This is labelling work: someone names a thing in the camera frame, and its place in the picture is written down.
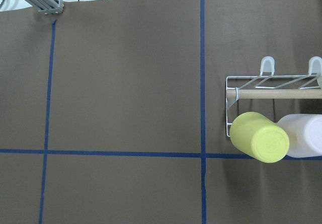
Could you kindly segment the yellow plastic cup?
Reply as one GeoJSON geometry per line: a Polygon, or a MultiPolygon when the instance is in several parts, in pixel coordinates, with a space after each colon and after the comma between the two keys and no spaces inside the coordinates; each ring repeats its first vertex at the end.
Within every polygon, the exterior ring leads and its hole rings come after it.
{"type": "Polygon", "coordinates": [[[238,150],[264,163],[283,159],[289,150],[287,133],[257,112],[239,115],[230,126],[229,135],[238,150]]]}

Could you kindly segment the pink plastic cup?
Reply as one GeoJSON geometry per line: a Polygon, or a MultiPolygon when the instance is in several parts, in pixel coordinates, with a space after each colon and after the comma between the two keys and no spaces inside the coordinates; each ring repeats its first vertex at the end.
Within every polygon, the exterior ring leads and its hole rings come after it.
{"type": "Polygon", "coordinates": [[[289,114],[278,122],[289,137],[287,155],[293,158],[321,156],[321,115],[289,114]]]}

